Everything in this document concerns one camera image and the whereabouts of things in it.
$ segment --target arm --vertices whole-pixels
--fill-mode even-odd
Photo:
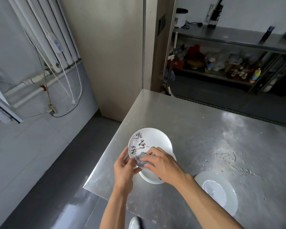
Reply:
[[[100,229],[124,229],[127,197],[132,191],[132,178],[142,169],[135,168],[136,161],[126,156],[128,147],[122,151],[114,163],[115,184],[103,214]]]
[[[152,147],[141,160],[152,162],[154,166],[149,163],[144,166],[179,191],[204,229],[243,228],[167,152]]]

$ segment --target plate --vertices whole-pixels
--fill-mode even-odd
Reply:
[[[212,171],[202,171],[195,177],[196,182],[230,215],[235,215],[238,200],[233,186],[225,177]]]
[[[168,154],[172,155],[176,160],[175,154],[173,153],[172,143],[165,133],[155,128],[143,128],[136,131],[129,140],[128,153],[131,158],[139,155],[141,152],[147,152],[150,147],[160,147]],[[144,166],[141,167],[141,177],[152,184],[161,184],[164,181],[160,180],[153,172]]]

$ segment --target forearm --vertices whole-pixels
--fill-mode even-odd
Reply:
[[[204,229],[243,228],[197,184],[190,174],[185,174],[175,187],[186,200]]]
[[[127,197],[128,195],[113,188],[100,229],[124,229]]]

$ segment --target white rice cooker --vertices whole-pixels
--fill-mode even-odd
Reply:
[[[187,13],[188,13],[187,9],[177,8],[176,15],[175,15],[175,21],[174,21],[174,27],[180,28],[185,25]]]

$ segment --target cleaning rag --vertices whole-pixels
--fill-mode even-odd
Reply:
[[[136,159],[137,162],[137,166],[144,166],[144,164],[149,163],[154,165],[152,162],[149,161],[141,161],[140,158],[144,157],[146,155],[146,153],[141,152],[139,155],[135,156],[134,158]]]

